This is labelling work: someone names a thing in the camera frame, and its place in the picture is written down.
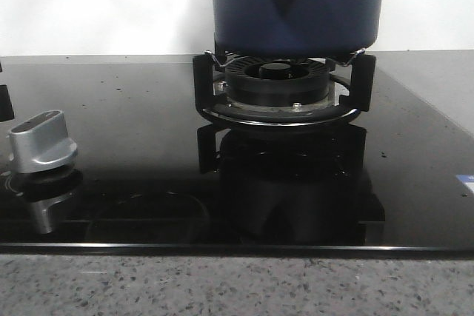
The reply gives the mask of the black round gas burner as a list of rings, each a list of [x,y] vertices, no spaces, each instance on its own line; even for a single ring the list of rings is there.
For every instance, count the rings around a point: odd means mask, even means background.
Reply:
[[[227,94],[244,104],[289,107],[311,104],[329,91],[330,68],[319,61],[292,63],[265,58],[240,58],[225,69]]]

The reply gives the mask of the blue white stove label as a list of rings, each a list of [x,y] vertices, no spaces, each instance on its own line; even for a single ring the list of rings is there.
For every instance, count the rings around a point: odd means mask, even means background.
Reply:
[[[456,177],[471,193],[474,193],[474,175],[457,175]]]

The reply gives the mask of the black pot support grate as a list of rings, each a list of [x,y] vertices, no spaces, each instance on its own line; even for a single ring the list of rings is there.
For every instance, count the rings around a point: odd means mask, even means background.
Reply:
[[[227,94],[225,69],[243,56],[207,51],[192,60],[197,112],[208,121],[249,127],[313,127],[337,121],[350,121],[370,108],[375,72],[375,56],[363,49],[351,53],[346,61],[337,58],[265,58],[302,63],[319,61],[330,68],[329,91],[311,104],[289,107],[244,104]]]

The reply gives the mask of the dark blue cooking pot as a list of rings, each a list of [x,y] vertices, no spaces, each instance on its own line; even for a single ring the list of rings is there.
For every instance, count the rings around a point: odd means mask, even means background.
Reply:
[[[213,0],[216,44],[273,58],[339,56],[374,44],[381,0]]]

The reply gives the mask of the black left burner grate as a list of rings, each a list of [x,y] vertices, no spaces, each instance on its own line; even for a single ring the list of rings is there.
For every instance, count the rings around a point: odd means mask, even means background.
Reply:
[[[10,121],[15,118],[13,105],[6,84],[0,85],[0,121]]]

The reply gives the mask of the silver stove control knob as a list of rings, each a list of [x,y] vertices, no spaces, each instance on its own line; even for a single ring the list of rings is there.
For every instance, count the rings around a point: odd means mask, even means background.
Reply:
[[[28,174],[56,169],[72,163],[77,143],[67,131],[64,112],[48,110],[8,131],[14,172]]]

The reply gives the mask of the black glass gas stove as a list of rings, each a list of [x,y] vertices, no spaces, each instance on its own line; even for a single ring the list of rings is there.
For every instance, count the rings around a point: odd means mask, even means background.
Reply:
[[[378,57],[371,110],[306,132],[244,132],[195,110],[189,57],[9,58],[1,251],[472,258],[473,137]],[[68,165],[22,174],[8,131],[64,112]]]

